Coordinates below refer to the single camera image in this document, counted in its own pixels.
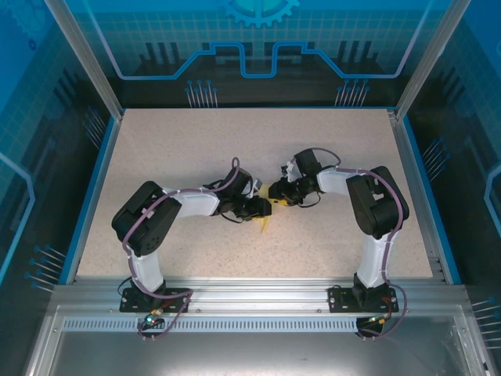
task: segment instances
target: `glass panel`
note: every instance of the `glass panel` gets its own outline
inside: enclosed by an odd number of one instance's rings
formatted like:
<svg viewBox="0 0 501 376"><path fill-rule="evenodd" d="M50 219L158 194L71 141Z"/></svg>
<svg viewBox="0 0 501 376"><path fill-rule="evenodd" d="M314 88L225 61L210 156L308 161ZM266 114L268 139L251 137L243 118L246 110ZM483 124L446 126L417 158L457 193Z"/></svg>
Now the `glass panel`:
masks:
<svg viewBox="0 0 501 376"><path fill-rule="evenodd" d="M431 191L473 303L490 296L501 299L500 19L500 2L471 2L409 112ZM479 308L488 308L480 314L487 316L495 307L484 303ZM490 339L499 333L498 318L492 320L489 325L494 326L482 328ZM495 355L499 366L499 352Z"/></svg>
<svg viewBox="0 0 501 376"><path fill-rule="evenodd" d="M126 107L360 107L396 104L449 0L68 5Z"/></svg>
<svg viewBox="0 0 501 376"><path fill-rule="evenodd" d="M0 364L22 374L110 114L43 2L0 10Z"/></svg>

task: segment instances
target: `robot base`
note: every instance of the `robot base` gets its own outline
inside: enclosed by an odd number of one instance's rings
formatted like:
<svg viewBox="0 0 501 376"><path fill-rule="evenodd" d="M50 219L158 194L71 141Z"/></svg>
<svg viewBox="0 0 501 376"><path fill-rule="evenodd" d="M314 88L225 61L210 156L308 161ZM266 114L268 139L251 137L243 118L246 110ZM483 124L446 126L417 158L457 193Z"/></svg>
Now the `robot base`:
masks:
<svg viewBox="0 0 501 376"><path fill-rule="evenodd" d="M188 290L187 288L168 288L162 285L155 291L155 294L175 295L187 292ZM181 297L172 300L152 298L131 283L131 287L125 288L122 293L119 310L123 313L149 313L154 309L162 307L164 313L178 313L184 302L183 299L185 298ZM188 307L189 304L183 310L184 313L188 312Z"/></svg>

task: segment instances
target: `blue frame edge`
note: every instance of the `blue frame edge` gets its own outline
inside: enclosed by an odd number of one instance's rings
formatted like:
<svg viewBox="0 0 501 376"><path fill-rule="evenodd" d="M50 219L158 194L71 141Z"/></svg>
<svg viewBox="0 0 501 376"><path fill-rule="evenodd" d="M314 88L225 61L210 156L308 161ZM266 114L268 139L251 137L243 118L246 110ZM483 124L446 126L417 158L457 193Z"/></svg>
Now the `blue frame edge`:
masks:
<svg viewBox="0 0 501 376"><path fill-rule="evenodd" d="M116 121L114 117L111 117L108 122L103 143L101 149L99 150L91 179L88 183L84 203L82 204L80 215L78 216L77 225L75 226L75 230L71 238L63 270L59 276L59 284L70 284L77 272L77 267L84 251L92 219L94 218L94 213L96 212L101 189L103 188L104 178L106 177L106 173L108 171L111 155L113 154L115 143L117 142L120 125L121 123Z"/></svg>
<svg viewBox="0 0 501 376"><path fill-rule="evenodd" d="M445 261L447 262L447 267L449 268L452 282L454 284L462 284L460 272L457 269L456 261L454 259L454 255L452 254L451 245L449 243L449 239L447 238L447 234L445 233L445 227L442 222L442 218L440 217L440 213L438 212L437 201L435 201L433 191L431 190L430 180L426 175L423 159L421 158L419 148L417 147L416 138L414 137L414 132L410 126L410 121L407 115L403 118L403 124L405 126L405 131L407 132L407 136L409 137L414 157L416 158L417 167L420 172L420 178L423 181L424 192L426 194L428 202L430 203L431 214L433 215L433 220L435 222L435 226L438 231L438 236L442 243L442 248L444 250L444 255L445 255Z"/></svg>

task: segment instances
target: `beige tabletop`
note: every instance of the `beige tabletop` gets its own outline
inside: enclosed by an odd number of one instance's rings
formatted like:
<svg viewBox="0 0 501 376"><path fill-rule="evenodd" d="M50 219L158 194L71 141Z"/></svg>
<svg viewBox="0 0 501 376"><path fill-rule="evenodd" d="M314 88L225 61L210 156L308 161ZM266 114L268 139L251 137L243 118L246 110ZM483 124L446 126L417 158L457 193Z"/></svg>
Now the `beige tabletop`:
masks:
<svg viewBox="0 0 501 376"><path fill-rule="evenodd" d="M127 110L77 274L129 274L110 224L146 180L197 188L225 177L238 156L253 177L272 183L281 176L280 166L311 146L334 150L343 167L390 169L410 207L390 276L431 277L387 111L349 109ZM323 165L333 163L328 154L317 156ZM324 194L310 209L274 205L264 234L259 221L180 219L159 254L165 276L351 277L362 240L349 198Z"/></svg>

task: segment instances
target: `black mounting bracket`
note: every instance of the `black mounting bracket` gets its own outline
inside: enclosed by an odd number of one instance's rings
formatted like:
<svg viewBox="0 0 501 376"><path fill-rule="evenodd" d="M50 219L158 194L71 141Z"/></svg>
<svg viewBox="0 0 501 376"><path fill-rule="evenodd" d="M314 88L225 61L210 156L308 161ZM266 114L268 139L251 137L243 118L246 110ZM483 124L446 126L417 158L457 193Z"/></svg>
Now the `black mounting bracket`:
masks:
<svg viewBox="0 0 501 376"><path fill-rule="evenodd" d="M398 300L395 290L387 288L381 294L380 299L375 304L361 307L359 300L353 294L352 287L334 286L327 289L327 301L330 313L387 313L388 305L382 300L389 298L391 301L391 311L398 312Z"/></svg>
<svg viewBox="0 0 501 376"><path fill-rule="evenodd" d="M150 313L154 309L164 306L164 313L178 313L186 297L176 299L155 299L141 292L134 284L131 287L125 288L122 292L120 301L120 312L123 313ZM161 286L155 291L159 295L176 295L187 292L188 288L169 288ZM188 312L189 304L186 305L183 312Z"/></svg>

